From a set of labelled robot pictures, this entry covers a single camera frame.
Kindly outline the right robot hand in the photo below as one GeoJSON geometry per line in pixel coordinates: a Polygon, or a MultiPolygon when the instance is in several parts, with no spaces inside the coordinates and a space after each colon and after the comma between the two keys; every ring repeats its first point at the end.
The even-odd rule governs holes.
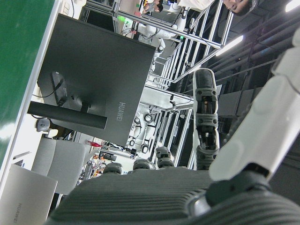
{"type": "Polygon", "coordinates": [[[77,186],[48,225],[297,225],[300,208],[271,191],[269,180],[300,133],[300,33],[273,77],[217,145],[214,74],[193,74],[195,169],[105,173],[77,186]]]}

